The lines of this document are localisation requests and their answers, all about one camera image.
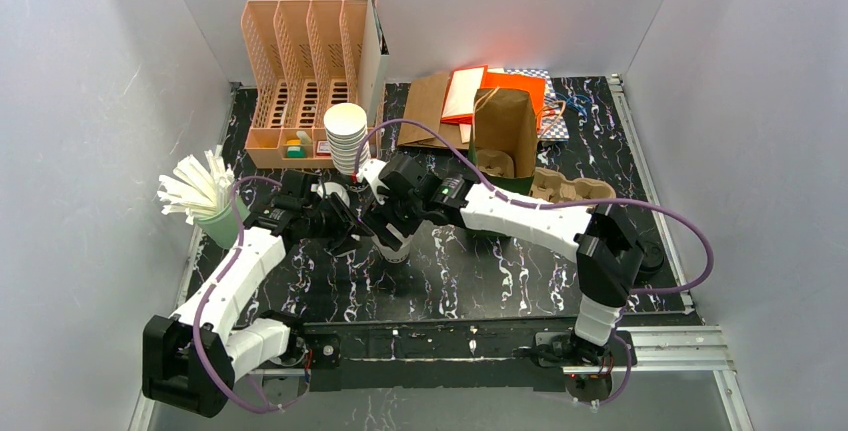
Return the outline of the single white paper cup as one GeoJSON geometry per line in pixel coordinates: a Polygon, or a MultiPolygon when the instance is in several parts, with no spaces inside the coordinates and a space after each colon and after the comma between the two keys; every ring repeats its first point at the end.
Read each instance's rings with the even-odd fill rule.
{"type": "Polygon", "coordinates": [[[397,235],[396,233],[393,236],[401,242],[398,250],[383,244],[378,237],[373,237],[373,241],[384,260],[390,263],[403,263],[409,257],[413,237],[397,235]]]}

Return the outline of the single pulp cup carrier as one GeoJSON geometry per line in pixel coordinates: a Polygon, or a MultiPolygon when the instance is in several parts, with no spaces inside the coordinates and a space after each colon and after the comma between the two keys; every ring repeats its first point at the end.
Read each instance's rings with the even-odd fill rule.
{"type": "Polygon", "coordinates": [[[477,167],[489,176],[514,178],[515,164],[513,158],[506,152],[490,149],[476,151],[477,167]]]}

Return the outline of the green paper bag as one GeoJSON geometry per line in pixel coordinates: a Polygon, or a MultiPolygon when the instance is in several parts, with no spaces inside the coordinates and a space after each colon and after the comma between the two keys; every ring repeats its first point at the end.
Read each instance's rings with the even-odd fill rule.
{"type": "Polygon", "coordinates": [[[480,89],[476,98],[469,157],[477,166],[478,149],[506,152],[514,160],[515,177],[484,175],[499,188],[528,196],[538,145],[536,116],[529,94],[514,89],[480,89]]]}

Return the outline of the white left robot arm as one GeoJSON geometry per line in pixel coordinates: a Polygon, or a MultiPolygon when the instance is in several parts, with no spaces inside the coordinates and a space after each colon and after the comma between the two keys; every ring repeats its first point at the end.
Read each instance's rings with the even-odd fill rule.
{"type": "Polygon", "coordinates": [[[169,316],[154,316],[142,334],[141,391],[151,400],[204,417],[227,403],[256,414],[275,405],[240,398],[234,385],[269,361],[307,374],[313,358],[301,320],[268,311],[245,328],[237,321],[267,275],[302,241],[344,255],[358,248],[359,221],[341,184],[288,171],[277,192],[250,211],[236,207],[234,245],[201,287],[169,316]]]}

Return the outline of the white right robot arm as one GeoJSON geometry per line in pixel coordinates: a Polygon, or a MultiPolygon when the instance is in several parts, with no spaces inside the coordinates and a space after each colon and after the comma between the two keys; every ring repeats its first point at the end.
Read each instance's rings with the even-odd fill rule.
{"type": "Polygon", "coordinates": [[[463,174],[440,178],[403,155],[369,159],[352,177],[371,192],[360,221],[385,256],[406,252],[428,222],[518,238],[574,263],[581,292],[575,325],[567,337],[526,353],[547,363],[604,364],[645,256],[622,207],[549,203],[463,174]]]}

